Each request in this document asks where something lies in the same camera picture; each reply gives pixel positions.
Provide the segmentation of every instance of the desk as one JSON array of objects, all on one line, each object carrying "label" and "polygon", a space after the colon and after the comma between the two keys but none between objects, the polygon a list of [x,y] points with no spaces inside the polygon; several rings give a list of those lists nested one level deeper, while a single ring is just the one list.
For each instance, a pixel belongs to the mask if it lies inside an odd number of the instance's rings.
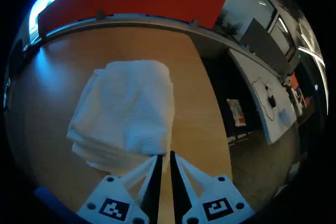
[{"label": "desk", "polygon": [[[288,93],[276,76],[266,68],[232,49],[229,49],[228,53],[238,66],[252,93],[264,128],[266,140],[268,144],[272,144],[277,141],[297,119]],[[267,82],[267,85],[272,88],[272,93],[276,100],[275,108],[272,108],[267,100],[268,96],[263,82]]]},{"label": "desk", "polygon": [[[94,69],[111,61],[153,59],[170,70],[175,119],[171,149],[211,176],[232,179],[226,132],[211,83],[190,38],[139,27],[77,32],[44,44],[13,90],[6,116],[18,166],[77,211],[106,173],[71,152],[66,139]],[[159,223],[173,223],[170,169],[163,174]]]}]

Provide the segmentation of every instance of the folded towel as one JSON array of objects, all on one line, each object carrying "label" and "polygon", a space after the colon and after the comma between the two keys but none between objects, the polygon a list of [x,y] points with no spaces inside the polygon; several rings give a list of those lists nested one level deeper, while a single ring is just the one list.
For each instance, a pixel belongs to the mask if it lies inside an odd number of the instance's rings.
[{"label": "folded towel", "polygon": [[155,154],[169,163],[173,84],[158,61],[117,61],[98,69],[83,90],[67,138],[89,165],[127,173]]}]

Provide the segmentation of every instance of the ceiling light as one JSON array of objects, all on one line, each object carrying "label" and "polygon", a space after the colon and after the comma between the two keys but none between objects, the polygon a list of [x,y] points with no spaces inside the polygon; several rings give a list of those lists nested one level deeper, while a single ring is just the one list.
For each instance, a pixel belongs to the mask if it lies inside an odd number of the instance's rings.
[{"label": "ceiling light", "polygon": [[307,39],[307,37],[303,33],[301,33],[301,36],[302,36],[303,40],[306,42],[306,44],[308,45],[309,49],[311,51],[314,51],[314,49],[312,47],[312,44],[309,42],[309,40]]},{"label": "ceiling light", "polygon": [[299,46],[298,49],[299,49],[300,51],[302,51],[302,52],[308,53],[308,54],[309,54],[310,56],[312,56],[314,59],[316,59],[317,61],[319,61],[324,67],[326,67],[325,64],[324,64],[323,59],[321,59],[321,57],[320,57],[319,55],[317,55],[316,53],[310,51],[310,50],[307,49],[307,48],[301,47],[301,46]]},{"label": "ceiling light", "polygon": [[286,27],[285,23],[282,21],[282,19],[280,17],[278,19],[279,19],[280,23],[282,24],[283,28],[285,29],[285,32],[288,33],[288,30],[287,30],[287,27]]}]

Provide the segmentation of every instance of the red wall panel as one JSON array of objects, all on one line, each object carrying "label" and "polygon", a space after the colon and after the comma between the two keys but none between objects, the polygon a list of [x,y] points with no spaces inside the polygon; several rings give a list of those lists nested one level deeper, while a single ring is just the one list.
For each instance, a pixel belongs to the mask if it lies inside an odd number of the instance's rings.
[{"label": "red wall panel", "polygon": [[38,17],[40,36],[66,24],[93,18],[99,10],[105,15],[137,13],[164,16],[186,22],[199,19],[211,29],[225,0],[55,0]]}]

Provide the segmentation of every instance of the screw hole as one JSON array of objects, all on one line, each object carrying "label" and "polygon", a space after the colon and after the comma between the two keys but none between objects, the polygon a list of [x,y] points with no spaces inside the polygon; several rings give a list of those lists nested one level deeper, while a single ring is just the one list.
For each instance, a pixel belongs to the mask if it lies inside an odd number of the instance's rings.
[{"label": "screw hole", "polygon": [[195,217],[191,217],[191,218],[189,218],[189,219],[187,219],[187,224],[198,224],[198,219],[197,218],[195,218]]},{"label": "screw hole", "polygon": [[94,203],[90,202],[90,203],[87,204],[87,208],[90,209],[90,210],[94,210],[94,209],[96,209],[96,205]]},{"label": "screw hole", "polygon": [[237,209],[243,209],[244,208],[244,204],[243,203],[237,203],[236,208]]},{"label": "screw hole", "polygon": [[144,220],[141,218],[134,218],[132,223],[133,224],[144,224]]}]

